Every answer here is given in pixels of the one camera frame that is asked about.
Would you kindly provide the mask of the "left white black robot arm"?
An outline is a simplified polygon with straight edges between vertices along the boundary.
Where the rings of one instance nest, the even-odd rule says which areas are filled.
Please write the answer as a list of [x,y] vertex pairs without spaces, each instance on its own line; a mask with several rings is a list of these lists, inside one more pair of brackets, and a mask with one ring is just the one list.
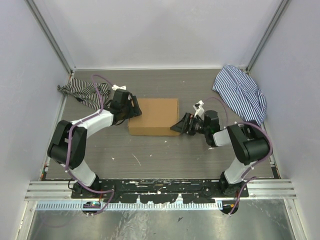
[[98,97],[100,106],[93,114],[79,120],[58,122],[47,149],[48,157],[61,165],[91,199],[110,190],[101,191],[98,175],[85,161],[87,139],[104,128],[142,115],[137,97],[128,90],[116,89],[113,99],[107,103],[100,94]]

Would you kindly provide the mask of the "brown cardboard box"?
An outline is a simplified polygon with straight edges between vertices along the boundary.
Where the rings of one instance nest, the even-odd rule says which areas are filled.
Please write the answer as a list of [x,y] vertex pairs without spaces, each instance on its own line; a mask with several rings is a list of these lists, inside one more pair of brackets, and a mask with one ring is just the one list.
[[139,98],[140,116],[128,121],[128,132],[132,136],[179,136],[171,130],[178,123],[179,100],[177,98]]

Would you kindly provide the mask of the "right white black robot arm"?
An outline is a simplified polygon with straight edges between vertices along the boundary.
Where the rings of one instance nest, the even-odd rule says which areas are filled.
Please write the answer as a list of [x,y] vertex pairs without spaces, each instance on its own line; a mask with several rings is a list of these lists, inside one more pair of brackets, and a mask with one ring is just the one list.
[[232,146],[235,158],[218,181],[218,190],[228,198],[241,189],[249,171],[273,151],[271,141],[254,120],[222,129],[214,110],[205,111],[204,118],[187,112],[170,129],[190,136],[202,134],[212,148]]

